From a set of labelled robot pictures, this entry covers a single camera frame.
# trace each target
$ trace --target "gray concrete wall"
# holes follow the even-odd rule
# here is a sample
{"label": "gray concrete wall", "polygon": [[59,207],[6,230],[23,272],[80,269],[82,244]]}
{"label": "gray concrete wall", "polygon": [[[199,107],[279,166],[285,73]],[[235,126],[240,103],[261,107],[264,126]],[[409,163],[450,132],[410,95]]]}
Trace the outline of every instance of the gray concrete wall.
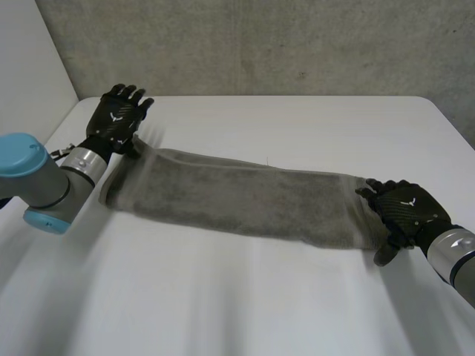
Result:
{"label": "gray concrete wall", "polygon": [[36,0],[80,98],[414,95],[475,146],[474,0]]}

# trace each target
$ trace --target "gray towel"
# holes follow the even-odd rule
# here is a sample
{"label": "gray towel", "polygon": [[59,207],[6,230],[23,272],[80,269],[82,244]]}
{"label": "gray towel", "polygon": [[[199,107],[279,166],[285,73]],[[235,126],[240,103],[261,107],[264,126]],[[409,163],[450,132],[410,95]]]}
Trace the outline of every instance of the gray towel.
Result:
{"label": "gray towel", "polygon": [[134,138],[100,202],[163,223],[322,248],[377,249],[387,230],[355,194],[364,179],[153,149]]}

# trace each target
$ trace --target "white table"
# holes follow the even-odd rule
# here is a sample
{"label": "white table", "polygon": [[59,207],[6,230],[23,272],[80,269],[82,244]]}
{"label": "white table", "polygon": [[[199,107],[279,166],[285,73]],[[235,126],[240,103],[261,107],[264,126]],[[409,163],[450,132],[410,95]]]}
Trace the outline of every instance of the white table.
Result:
{"label": "white table", "polygon": [[[80,102],[47,148],[79,143],[98,101]],[[140,135],[419,182],[475,231],[475,151],[422,98],[157,97]],[[63,237],[25,225],[18,199],[1,211],[0,355],[474,354],[475,311],[419,250],[376,268],[370,252],[114,213],[98,193]]]}

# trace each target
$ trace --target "carbon fiber hand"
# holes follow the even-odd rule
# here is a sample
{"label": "carbon fiber hand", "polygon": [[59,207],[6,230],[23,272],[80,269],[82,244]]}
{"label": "carbon fiber hand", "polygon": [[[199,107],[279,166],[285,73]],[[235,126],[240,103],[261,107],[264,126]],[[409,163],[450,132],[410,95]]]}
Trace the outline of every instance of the carbon fiber hand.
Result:
{"label": "carbon fiber hand", "polygon": [[387,245],[376,252],[374,262],[378,266],[388,264],[400,248],[419,246],[418,233],[427,223],[435,220],[451,223],[444,208],[423,188],[402,180],[385,184],[367,179],[373,189],[359,188],[356,193],[368,201],[381,221],[390,231]]}
{"label": "carbon fiber hand", "polygon": [[102,95],[86,129],[87,137],[104,139],[117,154],[123,154],[131,148],[132,135],[154,103],[153,99],[148,98],[139,105],[145,90],[135,89],[135,85],[126,87],[124,84],[117,84]]}

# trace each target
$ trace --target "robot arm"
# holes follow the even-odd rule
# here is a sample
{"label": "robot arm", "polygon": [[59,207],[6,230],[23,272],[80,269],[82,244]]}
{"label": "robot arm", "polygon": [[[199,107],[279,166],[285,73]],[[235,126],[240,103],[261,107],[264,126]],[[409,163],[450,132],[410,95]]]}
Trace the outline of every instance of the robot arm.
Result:
{"label": "robot arm", "polygon": [[374,262],[385,266],[401,248],[418,246],[439,276],[475,308],[475,234],[453,225],[444,208],[417,184],[368,179],[356,193],[390,231]]}
{"label": "robot arm", "polygon": [[141,105],[145,91],[115,85],[104,94],[88,124],[86,140],[74,148],[61,167],[31,135],[0,137],[0,198],[19,196],[29,208],[24,220],[44,231],[63,234],[105,172],[112,153],[133,149],[131,138],[153,99]]}

